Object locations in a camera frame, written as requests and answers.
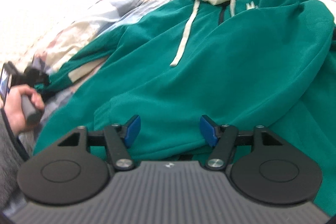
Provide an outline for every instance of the metal screw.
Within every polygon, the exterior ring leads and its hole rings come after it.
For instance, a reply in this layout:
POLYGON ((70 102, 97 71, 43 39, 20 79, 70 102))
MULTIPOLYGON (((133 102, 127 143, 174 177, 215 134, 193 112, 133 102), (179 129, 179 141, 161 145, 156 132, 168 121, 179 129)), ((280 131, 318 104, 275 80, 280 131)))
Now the metal screw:
POLYGON ((224 161, 222 161, 221 159, 211 159, 208 161, 208 166, 212 168, 219 168, 222 167, 223 165, 224 161))
POLYGON ((165 167, 167 168, 172 168, 175 164, 173 164, 172 162, 165 164, 165 167))
POLYGON ((117 160, 115 164, 120 168, 129 168, 133 164, 133 162, 129 159, 120 159, 117 160))

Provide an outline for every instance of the gray gripper base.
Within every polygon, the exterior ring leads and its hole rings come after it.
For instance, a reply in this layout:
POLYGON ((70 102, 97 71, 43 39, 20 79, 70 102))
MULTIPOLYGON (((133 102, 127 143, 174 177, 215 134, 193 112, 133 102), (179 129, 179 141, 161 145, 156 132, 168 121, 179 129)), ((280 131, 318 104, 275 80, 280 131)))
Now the gray gripper base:
POLYGON ((143 161, 117 173, 94 198, 66 207, 28 203, 17 224, 323 224, 313 203, 291 208, 257 204, 237 193, 226 176, 197 161, 143 161))

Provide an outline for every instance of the human hand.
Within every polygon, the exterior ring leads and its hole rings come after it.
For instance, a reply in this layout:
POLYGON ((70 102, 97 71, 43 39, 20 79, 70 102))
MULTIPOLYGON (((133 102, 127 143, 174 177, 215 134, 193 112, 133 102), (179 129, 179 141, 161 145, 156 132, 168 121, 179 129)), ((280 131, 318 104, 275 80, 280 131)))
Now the human hand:
POLYGON ((17 137, 19 133, 29 131, 36 126, 36 124, 29 126, 26 124, 21 106, 21 95, 31 96, 32 104, 39 110, 44 111, 43 100, 36 90, 28 85, 18 85, 11 88, 6 97, 4 111, 15 137, 17 137))

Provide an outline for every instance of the device screen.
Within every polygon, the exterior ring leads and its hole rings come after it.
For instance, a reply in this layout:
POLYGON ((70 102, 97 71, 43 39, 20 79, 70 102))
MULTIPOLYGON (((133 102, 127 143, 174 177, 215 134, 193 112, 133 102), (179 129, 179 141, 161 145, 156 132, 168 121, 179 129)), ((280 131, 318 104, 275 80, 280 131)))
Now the device screen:
POLYGON ((1 72, 1 78, 0 78, 0 95, 3 101, 6 99, 7 89, 8 89, 8 80, 9 80, 9 74, 8 72, 3 69, 1 72))

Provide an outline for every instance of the finger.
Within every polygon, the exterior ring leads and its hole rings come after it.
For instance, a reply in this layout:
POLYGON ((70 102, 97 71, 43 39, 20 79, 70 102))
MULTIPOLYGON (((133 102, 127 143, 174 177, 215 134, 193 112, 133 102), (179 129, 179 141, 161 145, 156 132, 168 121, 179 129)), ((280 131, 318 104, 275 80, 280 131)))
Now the finger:
POLYGON ((42 100, 42 97, 38 93, 33 93, 31 96, 31 102, 39 109, 39 110, 44 110, 44 103, 42 100))
POLYGON ((14 89, 16 89, 21 95, 25 94, 30 96, 36 92, 36 90, 34 90, 28 85, 18 85, 15 86, 14 89))

